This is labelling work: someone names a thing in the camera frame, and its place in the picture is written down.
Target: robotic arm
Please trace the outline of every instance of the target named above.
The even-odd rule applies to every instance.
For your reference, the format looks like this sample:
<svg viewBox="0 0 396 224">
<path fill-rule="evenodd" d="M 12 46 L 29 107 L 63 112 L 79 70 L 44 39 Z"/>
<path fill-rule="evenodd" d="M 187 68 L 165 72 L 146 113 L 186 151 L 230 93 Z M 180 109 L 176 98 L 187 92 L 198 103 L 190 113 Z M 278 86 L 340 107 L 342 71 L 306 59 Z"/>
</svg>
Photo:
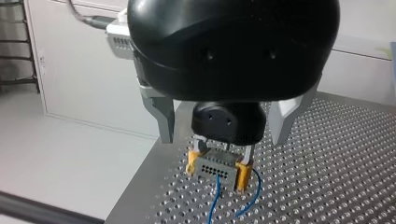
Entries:
<svg viewBox="0 0 396 224">
<path fill-rule="evenodd" d="M 197 102 L 186 171 L 228 174 L 226 184 L 241 191 L 264 134 L 261 102 L 273 102 L 274 145 L 285 143 L 315 96 L 339 25 L 337 0 L 130 0 L 126 15 L 106 27 L 108 40 L 116 55 L 134 60 L 163 143 L 173 141 L 173 99 Z M 208 147 L 208 139 L 225 150 Z"/>
</svg>

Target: metal bracket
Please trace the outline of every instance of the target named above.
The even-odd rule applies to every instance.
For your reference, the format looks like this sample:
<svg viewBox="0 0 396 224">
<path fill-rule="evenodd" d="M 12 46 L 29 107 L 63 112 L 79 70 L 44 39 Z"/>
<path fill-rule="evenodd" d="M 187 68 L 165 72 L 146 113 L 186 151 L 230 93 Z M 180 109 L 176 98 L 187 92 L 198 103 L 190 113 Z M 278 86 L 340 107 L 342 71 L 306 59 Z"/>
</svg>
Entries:
<svg viewBox="0 0 396 224">
<path fill-rule="evenodd" d="M 173 100 L 160 94 L 152 87 L 137 80 L 142 94 L 143 105 L 157 120 L 163 143 L 173 143 L 175 130 L 175 109 Z"/>
<path fill-rule="evenodd" d="M 320 79 L 308 92 L 301 96 L 271 103 L 268 125 L 274 146 L 283 145 L 288 141 L 294 121 L 311 105 L 317 93 L 319 82 Z"/>
<path fill-rule="evenodd" d="M 253 160 L 255 145 L 247 146 L 245 148 L 244 158 L 240 161 L 243 165 L 248 165 Z"/>
<path fill-rule="evenodd" d="M 201 152 L 201 153 L 208 151 L 208 147 L 206 145 L 207 138 L 205 138 L 205 137 L 203 137 L 201 135 L 195 134 L 193 139 L 194 140 L 193 140 L 193 149 L 192 149 L 192 151 Z"/>
</svg>

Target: blue wire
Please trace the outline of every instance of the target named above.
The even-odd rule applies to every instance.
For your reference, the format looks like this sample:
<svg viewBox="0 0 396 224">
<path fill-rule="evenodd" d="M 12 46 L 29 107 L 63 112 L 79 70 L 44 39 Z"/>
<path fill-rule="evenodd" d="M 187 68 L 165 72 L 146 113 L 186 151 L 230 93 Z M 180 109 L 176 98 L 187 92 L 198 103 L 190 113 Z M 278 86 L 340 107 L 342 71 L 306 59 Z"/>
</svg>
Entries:
<svg viewBox="0 0 396 224">
<path fill-rule="evenodd" d="M 253 169 L 253 172 L 256 174 L 257 178 L 259 179 L 259 186 L 257 187 L 256 195 L 254 198 L 250 201 L 250 203 L 241 211 L 235 213 L 235 217 L 240 217 L 246 213 L 246 211 L 256 202 L 256 200 L 259 198 L 260 195 L 260 190 L 262 189 L 262 178 L 260 177 L 259 173 Z"/>
<path fill-rule="evenodd" d="M 216 203 L 218 202 L 218 198 L 220 197 L 221 185 L 220 185 L 220 177 L 219 177 L 219 175 L 216 175 L 216 182 L 217 182 L 217 185 L 216 185 L 217 186 L 216 187 L 216 196 L 215 196 L 215 199 L 213 200 L 212 207 L 210 208 L 210 213 L 209 213 L 209 217 L 207 219 L 207 224 L 210 224 L 212 222 L 213 210 L 215 210 Z"/>
</svg>

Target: white cabinet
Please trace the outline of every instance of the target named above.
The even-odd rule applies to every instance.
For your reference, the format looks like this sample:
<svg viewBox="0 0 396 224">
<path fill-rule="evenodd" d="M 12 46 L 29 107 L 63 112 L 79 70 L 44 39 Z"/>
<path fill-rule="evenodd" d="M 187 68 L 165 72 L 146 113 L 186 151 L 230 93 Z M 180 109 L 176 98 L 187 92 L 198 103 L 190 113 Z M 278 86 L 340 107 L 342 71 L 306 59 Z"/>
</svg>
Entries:
<svg viewBox="0 0 396 224">
<path fill-rule="evenodd" d="M 116 58 L 102 30 L 77 21 L 62 2 L 30 0 L 41 88 L 49 115 L 158 136 L 143 107 L 132 61 Z M 115 12 L 78 7 L 87 15 Z"/>
</svg>

